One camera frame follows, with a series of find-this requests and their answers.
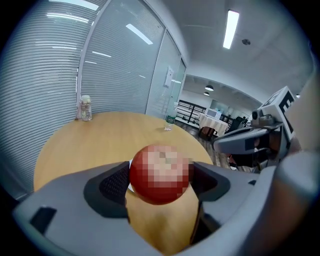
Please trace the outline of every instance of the white ceiling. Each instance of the white ceiling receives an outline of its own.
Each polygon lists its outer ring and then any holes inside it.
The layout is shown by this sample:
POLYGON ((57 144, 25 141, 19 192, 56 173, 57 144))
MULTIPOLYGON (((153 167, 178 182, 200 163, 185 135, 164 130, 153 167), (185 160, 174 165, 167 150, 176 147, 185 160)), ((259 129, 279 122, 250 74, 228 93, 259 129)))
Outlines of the white ceiling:
POLYGON ((209 93, 209 97, 213 100, 226 104, 234 109, 246 109, 252 111, 261 106, 260 102, 238 90, 201 77, 187 75, 185 77, 183 90, 201 95, 203 95, 203 93, 209 93), (206 90, 205 87, 207 85, 211 85, 214 91, 206 90))
POLYGON ((193 63, 205 65, 207 72, 201 73, 202 77, 236 88, 255 99, 258 97, 253 92, 258 90, 259 94, 265 94, 259 97, 260 101, 284 86, 298 94, 311 74, 308 40, 279 5, 253 0, 162 1, 176 19, 187 43, 191 56, 188 74, 194 75, 193 63), (225 49, 228 10, 239 12, 239 21, 231 48, 225 49), (251 45, 244 45, 243 39, 249 39, 251 45), (217 68, 233 80, 210 75, 210 70, 213 73, 217 68))

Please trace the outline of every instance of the table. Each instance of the table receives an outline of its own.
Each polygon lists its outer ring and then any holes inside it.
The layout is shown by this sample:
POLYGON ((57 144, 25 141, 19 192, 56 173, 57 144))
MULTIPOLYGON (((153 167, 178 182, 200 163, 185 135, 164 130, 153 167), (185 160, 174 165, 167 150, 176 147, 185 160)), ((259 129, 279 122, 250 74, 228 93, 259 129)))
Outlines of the table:
MULTIPOLYGON (((129 112, 97 113, 89 122, 71 121, 43 146, 34 170, 34 190, 66 174, 129 161, 150 144, 176 146, 186 157, 212 164, 194 137, 176 125, 164 131, 164 124, 162 119, 129 112)), ((125 197, 131 226, 160 252, 175 254, 189 244, 198 213, 198 198, 190 186, 165 205, 148 204, 130 190, 125 197)))
POLYGON ((223 136, 228 128, 228 123, 214 119, 212 117, 206 116, 204 114, 199 114, 199 127, 202 129, 203 127, 210 127, 217 132, 217 136, 223 136))

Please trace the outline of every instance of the white wall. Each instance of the white wall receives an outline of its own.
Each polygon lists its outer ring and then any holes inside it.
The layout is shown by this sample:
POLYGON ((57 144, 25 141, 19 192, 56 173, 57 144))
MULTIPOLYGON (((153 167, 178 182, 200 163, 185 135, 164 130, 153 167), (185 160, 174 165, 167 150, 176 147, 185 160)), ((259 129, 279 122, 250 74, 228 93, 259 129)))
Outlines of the white wall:
POLYGON ((270 93, 262 90, 261 87, 259 87, 260 85, 250 84, 241 77, 219 68, 219 66, 210 65, 203 61, 192 60, 186 73, 187 75, 206 78, 235 88, 261 103, 266 102, 270 97, 270 93))
POLYGON ((190 102, 207 109, 210 108, 212 102, 212 98, 210 98, 209 96, 201 95, 187 90, 181 91, 180 100, 190 102))
POLYGON ((175 43, 178 46, 179 51, 182 54, 182 59, 186 67, 190 63, 190 52, 187 47, 185 38, 181 32, 181 29, 176 22, 175 18, 167 8, 167 6, 162 2, 162 0, 144 0, 149 7, 158 15, 160 20, 164 23, 167 30, 170 32, 175 43))

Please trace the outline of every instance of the apple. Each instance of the apple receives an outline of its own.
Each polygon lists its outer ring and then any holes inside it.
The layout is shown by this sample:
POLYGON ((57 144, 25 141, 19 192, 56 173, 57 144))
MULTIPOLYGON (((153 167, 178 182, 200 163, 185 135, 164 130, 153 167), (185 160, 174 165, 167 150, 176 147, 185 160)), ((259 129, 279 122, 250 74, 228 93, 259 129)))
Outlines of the apple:
POLYGON ((135 154, 130 167, 134 192, 153 205, 171 203, 189 185, 189 159, 173 146, 148 145, 135 154))

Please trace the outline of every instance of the plastic bottle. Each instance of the plastic bottle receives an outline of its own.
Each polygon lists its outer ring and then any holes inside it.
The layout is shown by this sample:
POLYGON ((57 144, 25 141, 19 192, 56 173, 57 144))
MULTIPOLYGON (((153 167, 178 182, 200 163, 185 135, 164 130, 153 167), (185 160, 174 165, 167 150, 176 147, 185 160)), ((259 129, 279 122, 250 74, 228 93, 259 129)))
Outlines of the plastic bottle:
POLYGON ((178 113, 178 103, 175 102, 175 103, 173 103, 173 107, 170 109, 170 111, 168 112, 168 115, 166 117, 165 126, 164 126, 165 131, 172 130, 172 126, 174 125, 177 113, 178 113))

